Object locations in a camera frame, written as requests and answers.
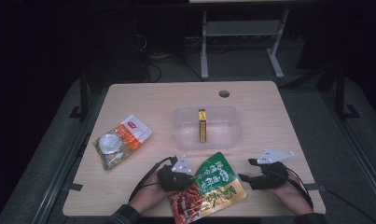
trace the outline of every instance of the dark floor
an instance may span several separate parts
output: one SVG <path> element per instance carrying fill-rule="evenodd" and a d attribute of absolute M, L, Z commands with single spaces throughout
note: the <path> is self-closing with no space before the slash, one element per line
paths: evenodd
<path fill-rule="evenodd" d="M 373 10 L 368 7 L 364 12 Z M 76 24 L 84 20 L 82 18 L 85 18 L 86 13 L 88 12 L 78 15 L 65 13 L 63 1 L 0 3 L 0 214 L 8 202 L 0 223 L 32 222 L 38 216 L 36 211 L 39 210 L 41 198 L 46 196 L 48 186 L 54 181 L 49 177 L 58 172 L 57 165 L 63 160 L 63 152 L 73 145 L 71 138 L 76 134 L 82 137 L 82 132 L 90 133 L 93 121 L 81 124 L 78 119 L 68 118 L 72 108 L 79 105 L 76 80 L 80 72 L 76 65 L 76 55 L 70 47 L 77 45 L 78 40 L 74 38 L 73 30 Z M 366 21 L 376 19 L 376 15 L 371 17 L 366 17 Z M 212 74 L 209 81 L 273 80 L 282 86 L 301 77 L 309 71 L 296 69 L 302 43 L 306 39 L 290 41 L 289 37 L 295 35 L 293 31 L 294 29 L 288 30 L 290 33 L 278 52 L 286 73 L 284 80 L 272 76 L 264 50 L 266 47 L 263 47 L 269 39 L 248 41 L 246 46 L 245 40 L 237 38 L 231 42 L 222 42 L 236 47 L 233 44 L 237 41 L 235 49 L 213 49 L 209 58 Z M 376 29 L 371 27 L 368 32 L 376 34 Z M 303 150 L 307 153 L 314 178 L 342 193 L 353 204 L 367 209 L 376 218 L 376 182 L 370 182 L 372 178 L 368 174 L 371 172 L 360 165 L 363 161 L 358 156 L 362 157 L 362 153 L 356 150 L 364 148 L 363 158 L 376 171 L 376 57 L 372 56 L 376 55 L 373 54 L 376 51 L 368 51 L 375 49 L 370 41 L 376 40 L 376 35 L 372 35 L 371 40 L 365 40 L 365 43 L 369 43 L 369 48 L 357 49 L 369 57 L 365 57 L 363 61 L 354 57 L 348 63 L 354 68 L 354 64 L 359 61 L 358 71 L 364 72 L 365 77 L 346 74 L 350 79 L 347 80 L 345 103 L 352 104 L 358 110 L 360 119 L 348 119 L 339 123 L 327 103 L 329 97 L 314 88 L 317 77 L 298 90 L 281 90 L 281 94 Z M 159 56 L 164 51 L 155 53 Z M 162 72 L 159 82 L 200 81 L 193 72 L 200 71 L 198 55 L 199 52 L 193 50 L 183 55 L 186 57 L 184 61 L 177 57 L 154 63 Z M 347 68 L 347 72 L 352 70 L 351 67 Z M 154 66 L 149 66 L 149 72 L 151 80 L 156 80 L 159 71 Z M 332 99 L 334 92 L 330 90 L 328 93 Z M 93 94 L 91 99 L 91 119 L 95 120 L 104 94 Z M 57 153 L 49 154 L 43 148 L 52 148 Z M 53 210 L 48 214 L 49 223 L 98 221 L 64 217 L 60 213 L 64 193 L 61 191 L 54 207 L 50 205 Z M 330 223 L 367 223 L 367 219 L 351 206 L 327 193 L 323 197 Z M 262 223 L 273 222 L 282 223 L 279 219 L 262 220 Z"/>

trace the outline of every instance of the background desk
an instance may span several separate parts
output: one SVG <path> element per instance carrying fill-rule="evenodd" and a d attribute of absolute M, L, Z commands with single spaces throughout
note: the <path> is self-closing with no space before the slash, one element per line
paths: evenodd
<path fill-rule="evenodd" d="M 222 98 L 220 91 L 229 91 Z M 81 191 L 70 190 L 63 212 L 67 216 L 109 216 L 123 203 L 147 173 L 165 157 L 186 155 L 193 171 L 218 152 L 216 149 L 180 150 L 173 139 L 173 111 L 189 105 L 234 105 L 242 124 L 242 136 L 235 148 L 221 151 L 235 173 L 260 175 L 249 165 L 264 148 L 295 152 L 284 164 L 297 172 L 304 183 L 313 183 L 299 140 L 286 113 L 283 101 L 273 82 L 205 82 L 113 85 L 105 98 L 102 110 L 91 134 L 74 183 L 83 185 Z M 145 122 L 153 134 L 129 159 L 114 170 L 105 171 L 92 142 L 114 128 L 130 114 Z M 247 197 L 221 210 L 212 217 L 270 217 L 292 215 L 270 194 L 251 190 L 243 183 Z M 325 213 L 317 190 L 311 191 L 314 210 Z M 146 213 L 148 217 L 171 217 L 167 200 Z"/>

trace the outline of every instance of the transparent box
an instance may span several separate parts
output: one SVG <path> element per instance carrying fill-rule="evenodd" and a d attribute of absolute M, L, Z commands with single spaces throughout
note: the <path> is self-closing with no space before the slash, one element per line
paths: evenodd
<path fill-rule="evenodd" d="M 199 109 L 205 109 L 206 141 L 200 142 Z M 174 140 L 180 149 L 232 148 L 241 135 L 233 105 L 196 105 L 174 110 Z"/>

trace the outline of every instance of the dark background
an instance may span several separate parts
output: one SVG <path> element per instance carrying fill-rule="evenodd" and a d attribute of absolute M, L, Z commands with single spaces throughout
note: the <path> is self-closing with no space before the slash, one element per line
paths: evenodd
<path fill-rule="evenodd" d="M 93 10 L 87 7 L 86 1 L 74 1 L 73 7 L 68 2 L 0 1 L 0 212 L 57 113 L 66 91 L 82 70 L 92 71 L 81 59 L 85 55 L 92 56 L 77 35 L 77 31 L 82 31 L 82 24 L 87 28 L 85 34 L 92 38 L 88 41 L 94 41 L 95 48 L 104 48 L 104 45 L 95 43 L 104 42 L 114 34 L 109 28 L 114 25 L 123 26 L 127 36 L 125 41 L 133 44 L 130 24 L 136 23 L 126 12 L 118 18 L 119 23 L 109 26 L 112 21 L 109 18 L 115 15 L 109 17 L 107 13 Z M 376 2 L 358 2 L 320 7 L 319 10 L 296 8 L 288 18 L 284 38 L 306 37 L 307 47 L 302 53 L 301 67 L 315 68 L 328 60 L 342 58 L 346 75 L 360 85 L 376 109 Z M 185 35 L 195 35 L 195 32 L 200 35 L 201 13 L 162 12 L 156 20 L 151 17 L 153 15 L 146 15 L 152 19 L 138 27 L 151 35 L 153 43 L 165 48 L 183 50 Z M 142 58 L 134 48 L 124 50 L 130 52 L 128 60 L 133 64 L 127 70 L 126 63 L 118 63 L 121 60 L 118 55 L 105 51 L 103 56 L 115 60 L 120 72 L 129 74 L 133 71 L 139 75 L 112 79 L 115 70 L 101 64 L 98 57 L 88 56 L 87 60 L 98 63 L 98 69 L 107 68 L 107 74 L 110 74 L 97 77 L 91 73 L 92 83 L 100 84 L 91 85 L 93 89 L 101 89 L 111 82 L 142 80 L 145 75 L 145 71 L 139 69 Z"/>

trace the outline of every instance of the snack bag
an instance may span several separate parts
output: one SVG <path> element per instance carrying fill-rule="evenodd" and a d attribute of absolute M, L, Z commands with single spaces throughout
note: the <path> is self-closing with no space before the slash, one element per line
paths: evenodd
<path fill-rule="evenodd" d="M 176 224 L 188 224 L 244 199 L 246 192 L 221 152 L 199 168 L 196 182 L 170 196 Z"/>
<path fill-rule="evenodd" d="M 101 157 L 104 168 L 111 170 L 127 159 L 151 134 L 152 130 L 144 122 L 135 115 L 130 115 L 120 125 L 95 140 L 93 144 Z"/>

